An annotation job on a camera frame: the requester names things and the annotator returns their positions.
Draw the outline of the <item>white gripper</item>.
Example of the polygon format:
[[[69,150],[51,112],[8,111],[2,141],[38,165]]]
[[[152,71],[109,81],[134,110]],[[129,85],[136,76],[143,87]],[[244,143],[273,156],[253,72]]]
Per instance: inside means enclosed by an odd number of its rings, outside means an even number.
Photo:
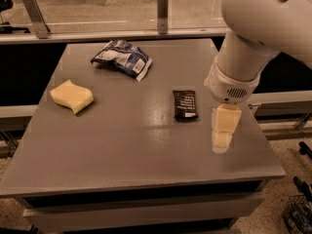
[[[241,119],[242,110],[237,105],[246,101],[257,85],[260,76],[256,75],[252,81],[238,81],[227,76],[220,70],[217,58],[214,58],[204,85],[209,88],[212,97],[223,103],[213,108],[211,113],[212,149],[228,149]]]

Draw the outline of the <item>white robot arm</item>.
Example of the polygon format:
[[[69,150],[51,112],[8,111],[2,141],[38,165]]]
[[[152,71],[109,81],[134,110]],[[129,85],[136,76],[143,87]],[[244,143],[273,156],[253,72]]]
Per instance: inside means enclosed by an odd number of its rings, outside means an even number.
[[[259,84],[266,64],[285,53],[312,65],[312,0],[222,0],[228,26],[205,79],[220,106],[212,113],[213,152],[226,152],[241,119],[239,104]]]

